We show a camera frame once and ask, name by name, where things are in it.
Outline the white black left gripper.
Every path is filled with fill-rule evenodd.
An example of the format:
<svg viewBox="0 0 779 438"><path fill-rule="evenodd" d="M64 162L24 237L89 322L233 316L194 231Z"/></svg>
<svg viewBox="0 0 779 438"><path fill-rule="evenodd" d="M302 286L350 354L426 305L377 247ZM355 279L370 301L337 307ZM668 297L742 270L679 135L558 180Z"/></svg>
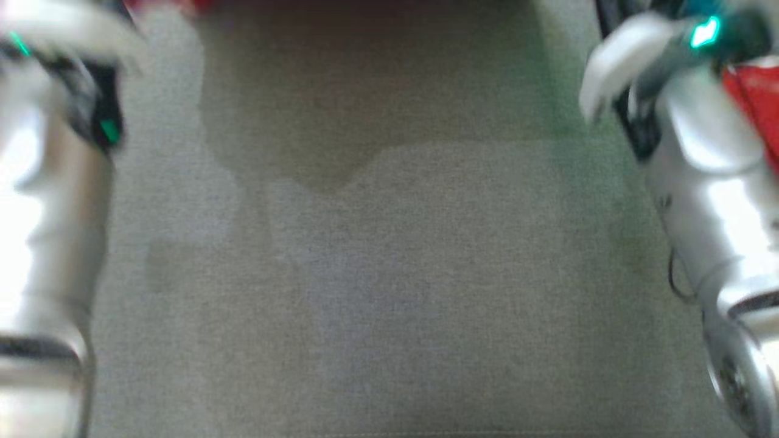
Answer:
<svg viewBox="0 0 779 438"><path fill-rule="evenodd" d="M35 54L142 71L147 42L122 2L0 0L0 41Z"/></svg>

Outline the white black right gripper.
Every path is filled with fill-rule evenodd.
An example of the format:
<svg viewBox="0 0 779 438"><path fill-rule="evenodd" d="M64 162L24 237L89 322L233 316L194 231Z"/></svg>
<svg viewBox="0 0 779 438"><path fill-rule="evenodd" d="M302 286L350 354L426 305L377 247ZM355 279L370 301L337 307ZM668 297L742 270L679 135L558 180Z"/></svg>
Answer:
<svg viewBox="0 0 779 438"><path fill-rule="evenodd" d="M693 50L710 46L723 28L717 16L670 19L658 12L631 16L590 53L578 97L582 117L595 122L604 106L659 61L670 44Z"/></svg>

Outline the large grey sofa seat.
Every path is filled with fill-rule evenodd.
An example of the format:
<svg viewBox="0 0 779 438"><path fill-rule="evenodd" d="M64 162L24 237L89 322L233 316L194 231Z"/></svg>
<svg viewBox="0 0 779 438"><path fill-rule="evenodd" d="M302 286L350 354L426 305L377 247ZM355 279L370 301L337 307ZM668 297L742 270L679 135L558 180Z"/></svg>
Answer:
<svg viewBox="0 0 779 438"><path fill-rule="evenodd" d="M593 0L142 17L90 438L742 438Z"/></svg>

